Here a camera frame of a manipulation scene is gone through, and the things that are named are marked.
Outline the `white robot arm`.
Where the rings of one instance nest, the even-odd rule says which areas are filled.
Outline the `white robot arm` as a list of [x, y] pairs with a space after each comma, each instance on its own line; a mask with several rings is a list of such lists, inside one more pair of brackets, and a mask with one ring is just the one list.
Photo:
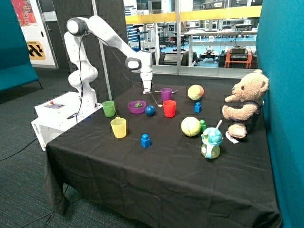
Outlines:
[[90, 18], [74, 17], [67, 21], [67, 32], [64, 34], [66, 52], [70, 62], [75, 64], [77, 70], [71, 73], [68, 81], [79, 92], [81, 109], [97, 107], [95, 90], [90, 83], [97, 78], [98, 71], [91, 65], [90, 60], [96, 64], [100, 59], [93, 50], [98, 51], [100, 45], [94, 41], [90, 45], [85, 38], [90, 36], [89, 41], [96, 38], [102, 44], [120, 50], [126, 57], [125, 66], [130, 70], [140, 70], [143, 83], [143, 93], [150, 94], [152, 89], [152, 54], [145, 51], [134, 51], [112, 27], [99, 16]]

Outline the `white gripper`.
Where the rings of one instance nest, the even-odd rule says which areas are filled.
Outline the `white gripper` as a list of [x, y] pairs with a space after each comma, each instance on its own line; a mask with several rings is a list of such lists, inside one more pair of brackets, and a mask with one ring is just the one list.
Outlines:
[[153, 73], [152, 72], [141, 72], [140, 77], [142, 80], [143, 84], [143, 94], [144, 95], [150, 95], [151, 94], [151, 89], [152, 89], [152, 78], [153, 78]]

